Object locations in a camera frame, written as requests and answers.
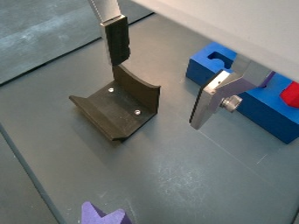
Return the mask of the gripper metal right finger with screw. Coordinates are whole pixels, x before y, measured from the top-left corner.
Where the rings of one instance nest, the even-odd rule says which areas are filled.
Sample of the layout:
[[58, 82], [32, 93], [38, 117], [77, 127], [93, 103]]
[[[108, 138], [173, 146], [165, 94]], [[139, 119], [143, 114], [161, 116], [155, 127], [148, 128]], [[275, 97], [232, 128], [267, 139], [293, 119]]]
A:
[[241, 103], [239, 94], [260, 87], [272, 73], [269, 68], [240, 54], [231, 69], [232, 73], [220, 70], [200, 88], [189, 118], [189, 124], [196, 130], [219, 108], [232, 112]]

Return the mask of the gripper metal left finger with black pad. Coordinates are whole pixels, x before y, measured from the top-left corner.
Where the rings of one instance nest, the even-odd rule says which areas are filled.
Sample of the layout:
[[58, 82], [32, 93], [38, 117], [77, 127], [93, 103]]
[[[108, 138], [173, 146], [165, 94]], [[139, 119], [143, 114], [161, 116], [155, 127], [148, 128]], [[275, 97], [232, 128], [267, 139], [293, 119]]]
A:
[[106, 41], [106, 55], [112, 66], [129, 58], [126, 16], [120, 12], [117, 0], [88, 0], [98, 21], [101, 37]]

